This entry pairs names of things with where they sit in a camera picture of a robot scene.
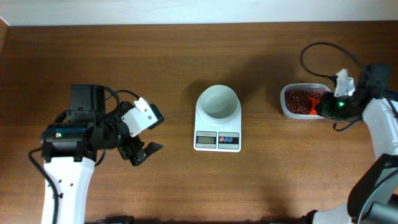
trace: wooden tabletop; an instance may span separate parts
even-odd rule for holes
[[[366,125],[337,133],[331,120],[287,120],[280,91],[290,83],[330,86],[299,64],[300,51],[316,41],[339,44],[362,63],[391,65],[390,88],[398,90],[397,40],[397,22],[11,27],[0,59],[0,222],[40,222],[44,179],[27,153],[79,83],[132,90],[165,117],[140,134],[164,145],[143,165],[113,150],[95,169],[87,222],[255,221],[345,203],[374,162]],[[320,73],[348,68],[358,80],[358,68],[329,47],[305,59]],[[196,100],[215,84],[230,86],[242,104],[239,153],[193,149]]]

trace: coffee beans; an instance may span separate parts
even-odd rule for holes
[[[312,102],[309,98],[319,100],[320,97],[317,91],[289,90],[285,92],[286,107],[295,114],[310,114]]]

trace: white bowl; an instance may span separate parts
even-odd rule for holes
[[[326,91],[331,91],[327,86],[316,83],[296,83],[285,86],[285,88],[280,93],[280,105],[282,106],[282,111],[287,119],[323,119],[324,117],[313,114],[295,114],[290,112],[286,107],[285,102],[285,92],[289,90],[307,90],[307,91],[317,91],[323,94]]]

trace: white surface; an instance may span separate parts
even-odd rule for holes
[[[241,150],[242,132],[241,103],[235,92],[224,85],[214,85],[207,88],[197,101],[195,110],[195,132],[193,135],[193,148],[197,151],[239,152]],[[216,148],[196,147],[197,131],[216,132]],[[218,133],[238,133],[239,149],[219,149]]]
[[[131,137],[137,136],[157,121],[154,112],[142,97],[134,104],[136,107],[122,116],[122,121],[128,126]]]
[[[44,164],[44,169],[57,187],[58,194],[63,194],[63,198],[59,199],[58,224],[84,223],[87,190],[94,172],[94,164],[94,161],[87,158],[83,158],[81,162],[74,162],[73,157],[54,157],[50,163]],[[48,186],[49,183],[45,181],[42,224],[52,223],[54,211],[53,192]]]
[[[322,94],[326,91],[330,91],[330,89],[327,86],[316,83],[296,83],[285,86],[285,88],[280,93],[280,105],[282,107],[282,112],[287,119],[323,119],[324,118],[319,115],[295,114],[290,112],[287,109],[285,102],[285,92],[289,90],[317,91]]]
[[[351,224],[347,203],[331,210],[317,212],[313,216],[312,224]]]
[[[12,26],[398,20],[396,0],[1,0]]]
[[[337,74],[335,97],[352,96],[355,91],[354,79],[348,76],[347,69],[343,68]]]
[[[398,109],[398,103],[392,104]],[[372,137],[376,159],[383,153],[398,155],[398,123],[386,99],[373,99],[363,112]]]

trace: red object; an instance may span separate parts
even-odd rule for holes
[[[310,112],[310,114],[312,114],[312,115],[317,115],[317,111],[315,110],[315,107],[319,104],[319,100],[317,100],[317,99],[314,99],[314,98],[312,98],[312,97],[308,97],[308,99],[310,99],[311,100],[311,112]]]

